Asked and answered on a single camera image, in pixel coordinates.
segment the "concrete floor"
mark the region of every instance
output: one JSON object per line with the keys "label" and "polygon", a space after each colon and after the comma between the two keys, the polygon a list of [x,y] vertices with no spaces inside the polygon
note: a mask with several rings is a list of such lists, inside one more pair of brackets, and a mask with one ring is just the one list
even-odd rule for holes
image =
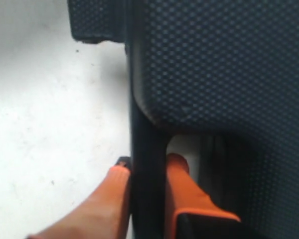
{"label": "concrete floor", "polygon": [[0,239],[64,216],[129,147],[123,45],[75,42],[66,0],[0,0]]}

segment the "floor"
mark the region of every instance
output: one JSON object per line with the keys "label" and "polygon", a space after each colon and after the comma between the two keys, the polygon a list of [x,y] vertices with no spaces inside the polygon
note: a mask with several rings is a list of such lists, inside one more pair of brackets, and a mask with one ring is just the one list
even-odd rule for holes
{"label": "floor", "polygon": [[123,45],[75,42],[66,0],[1,0],[0,239],[64,216],[129,148]]}

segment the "white floor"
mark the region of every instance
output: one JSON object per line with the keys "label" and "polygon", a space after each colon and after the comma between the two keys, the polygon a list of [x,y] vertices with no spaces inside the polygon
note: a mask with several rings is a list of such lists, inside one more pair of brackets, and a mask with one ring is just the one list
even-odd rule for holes
{"label": "white floor", "polygon": [[127,80],[122,45],[72,40],[66,0],[0,0],[0,239],[56,221],[129,155]]}

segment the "textured plastic surface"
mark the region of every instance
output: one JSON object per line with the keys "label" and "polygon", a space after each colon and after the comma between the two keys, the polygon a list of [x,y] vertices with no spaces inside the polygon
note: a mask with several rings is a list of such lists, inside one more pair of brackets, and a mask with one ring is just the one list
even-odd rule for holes
{"label": "textured plastic surface", "polygon": [[68,0],[71,32],[75,40],[123,42],[123,0]]}
{"label": "textured plastic surface", "polygon": [[173,133],[251,142],[242,220],[299,238],[299,0],[133,0],[133,90]]}

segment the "seat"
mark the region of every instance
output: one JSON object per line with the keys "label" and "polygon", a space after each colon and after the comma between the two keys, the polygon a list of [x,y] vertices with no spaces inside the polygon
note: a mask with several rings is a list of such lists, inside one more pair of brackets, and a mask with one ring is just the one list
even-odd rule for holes
{"label": "seat", "polygon": [[[136,239],[163,238],[165,150],[188,133],[203,137],[201,187],[219,207],[299,239],[299,0],[112,2],[123,20],[92,42],[126,44]],[[75,20],[77,40],[93,36]]]}

